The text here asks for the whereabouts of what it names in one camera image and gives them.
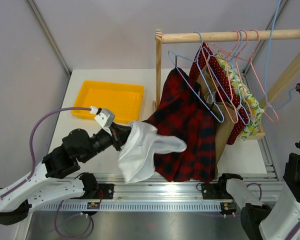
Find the lemon print skirt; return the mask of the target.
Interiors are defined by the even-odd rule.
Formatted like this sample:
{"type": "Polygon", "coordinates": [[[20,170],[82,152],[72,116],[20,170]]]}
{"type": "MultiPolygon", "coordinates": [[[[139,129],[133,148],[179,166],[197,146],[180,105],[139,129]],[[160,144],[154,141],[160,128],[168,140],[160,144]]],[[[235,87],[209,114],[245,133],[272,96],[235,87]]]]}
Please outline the lemon print skirt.
{"type": "MultiPolygon", "coordinates": [[[[237,90],[237,84],[236,84],[236,80],[233,74],[233,71],[231,69],[231,66],[228,62],[225,62],[222,59],[216,59],[219,66],[221,67],[221,69],[223,70],[223,72],[225,73],[226,77],[229,77],[229,82],[231,84],[232,87],[232,92],[238,97],[238,90],[237,90]]],[[[237,67],[236,64],[233,63],[233,67],[234,70],[236,71],[236,74],[238,73],[237,71],[237,67]]],[[[239,87],[240,92],[241,92],[241,96],[244,97],[245,95],[245,99],[251,109],[252,115],[250,115],[249,113],[249,109],[248,106],[246,105],[246,103],[244,102],[244,100],[242,100],[242,105],[245,106],[248,114],[249,114],[249,118],[250,118],[250,122],[248,125],[243,125],[244,128],[241,130],[241,132],[239,133],[239,135],[244,135],[244,136],[253,136],[255,135],[261,126],[261,122],[262,122],[262,116],[264,113],[264,109],[263,107],[260,105],[260,103],[258,102],[258,100],[255,98],[255,96],[251,93],[251,91],[249,90],[249,88],[246,86],[246,84],[244,83],[243,79],[242,79],[243,85],[239,87]]]]}

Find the pink hanger with lemon skirt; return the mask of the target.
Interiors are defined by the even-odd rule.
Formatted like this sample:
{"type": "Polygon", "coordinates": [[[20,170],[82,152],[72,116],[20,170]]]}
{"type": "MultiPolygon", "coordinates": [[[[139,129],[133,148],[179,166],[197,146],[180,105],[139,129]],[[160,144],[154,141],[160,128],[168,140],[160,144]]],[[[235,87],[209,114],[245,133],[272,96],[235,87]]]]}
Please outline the pink hanger with lemon skirt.
{"type": "MultiPolygon", "coordinates": [[[[256,52],[256,50],[257,50],[257,48],[258,48],[258,46],[259,46],[259,44],[260,44],[260,42],[261,42],[261,39],[260,39],[260,34],[259,34],[259,32],[258,32],[258,30],[256,30],[256,29],[251,29],[250,30],[250,32],[251,31],[254,31],[255,33],[256,33],[256,35],[257,35],[257,44],[256,44],[256,46],[255,46],[255,48],[253,49],[253,51],[251,52],[251,55],[250,55],[250,57],[249,58],[242,58],[242,57],[239,57],[239,59],[240,60],[243,60],[243,61],[246,61],[247,62],[247,67],[250,67],[251,69],[252,69],[252,71],[253,71],[253,73],[254,73],[254,76],[255,76],[255,78],[256,78],[256,80],[257,80],[257,82],[258,82],[258,84],[259,84],[259,86],[260,86],[260,88],[261,88],[261,90],[262,90],[262,92],[263,92],[263,96],[264,97],[266,97],[267,96],[267,94],[266,94],[266,92],[265,92],[265,89],[263,88],[263,85],[262,85],[262,83],[261,83],[261,81],[260,81],[260,79],[259,79],[259,76],[258,76],[258,74],[257,74],[257,72],[256,72],[256,70],[255,70],[255,68],[254,68],[254,65],[253,65],[253,58],[254,58],[254,55],[255,55],[255,52],[256,52]]],[[[238,56],[240,55],[240,53],[243,51],[243,49],[246,47],[246,45],[249,43],[249,34],[248,34],[248,32],[246,31],[246,30],[244,30],[244,29],[241,29],[241,30],[239,30],[239,32],[240,33],[242,33],[242,32],[244,32],[245,33],[245,35],[246,35],[246,44],[245,44],[245,46],[239,51],[239,53],[237,54],[238,56]]],[[[274,113],[274,115],[275,115],[275,117],[276,117],[276,120],[273,120],[267,113],[266,113],[266,103],[261,103],[261,102],[259,102],[259,104],[262,106],[262,108],[263,108],[263,110],[264,110],[264,115],[265,116],[267,116],[267,118],[271,121],[271,122],[273,122],[273,123],[277,123],[278,121],[279,121],[279,117],[278,117],[278,114],[277,114],[277,112],[273,109],[272,111],[273,111],[273,113],[274,113]]]]}

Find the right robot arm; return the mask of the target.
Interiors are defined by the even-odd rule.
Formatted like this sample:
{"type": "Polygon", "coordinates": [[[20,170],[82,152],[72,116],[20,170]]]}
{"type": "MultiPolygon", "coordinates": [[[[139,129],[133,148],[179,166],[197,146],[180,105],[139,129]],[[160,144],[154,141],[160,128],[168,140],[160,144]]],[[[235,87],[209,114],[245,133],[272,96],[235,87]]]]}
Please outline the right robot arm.
{"type": "MultiPolygon", "coordinates": [[[[295,146],[300,149],[300,139],[295,146]]],[[[295,240],[300,234],[300,154],[289,154],[283,179],[274,207],[255,197],[238,174],[224,173],[217,183],[202,183],[200,192],[205,200],[233,200],[250,240],[295,240]]]]}

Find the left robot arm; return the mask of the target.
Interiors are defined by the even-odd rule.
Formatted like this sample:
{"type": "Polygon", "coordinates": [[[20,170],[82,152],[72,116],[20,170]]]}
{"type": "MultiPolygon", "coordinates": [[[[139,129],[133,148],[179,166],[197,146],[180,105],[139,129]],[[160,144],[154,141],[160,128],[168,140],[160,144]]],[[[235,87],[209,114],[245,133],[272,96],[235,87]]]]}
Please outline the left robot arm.
{"type": "Polygon", "coordinates": [[[92,136],[84,129],[72,130],[62,139],[62,144],[35,167],[30,179],[20,179],[12,186],[0,188],[0,225],[21,222],[29,213],[50,203],[102,198],[96,177],[88,172],[56,188],[44,187],[77,172],[81,168],[80,163],[86,163],[109,147],[120,151],[132,128],[112,123],[109,129],[110,132],[101,129],[92,136]]]}

